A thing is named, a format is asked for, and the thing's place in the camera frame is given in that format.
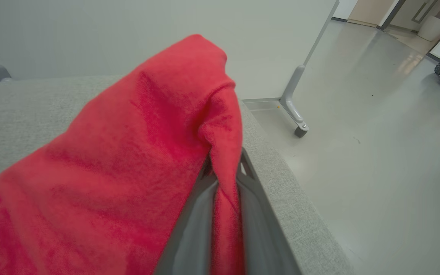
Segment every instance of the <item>door frame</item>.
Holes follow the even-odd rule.
[[[407,0],[400,0],[400,1],[398,1],[398,3],[396,3],[396,5],[393,8],[393,10],[391,11],[390,15],[386,18],[385,22],[381,25],[380,30],[384,30],[390,25],[391,21],[393,20],[393,18],[395,18],[398,11],[400,11],[400,9],[402,8],[405,1],[407,1]]]

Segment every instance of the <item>glossy floor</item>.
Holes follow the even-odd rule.
[[[435,62],[371,27],[332,21],[294,102],[248,103],[360,275],[440,274]]]
[[[438,36],[433,41],[427,41],[426,39],[418,36],[417,33],[393,29],[391,27],[385,29],[385,32],[388,33],[390,36],[393,36],[395,39],[402,42],[403,44],[407,45],[408,47],[424,55],[427,54],[440,39],[440,36]]]

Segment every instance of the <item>doorway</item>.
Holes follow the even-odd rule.
[[[348,22],[379,26],[394,0],[359,0],[349,15]]]
[[[440,40],[440,0],[400,0],[382,29],[425,55]]]

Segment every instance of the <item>red cloth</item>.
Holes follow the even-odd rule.
[[[185,38],[2,172],[0,274],[153,273],[208,153],[220,182],[211,271],[243,273],[242,127],[226,60]]]

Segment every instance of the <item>gray fabric surface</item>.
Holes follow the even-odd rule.
[[[120,76],[0,83],[0,172],[66,130],[84,104]],[[243,146],[304,275],[353,274],[339,244],[281,155],[240,102]]]

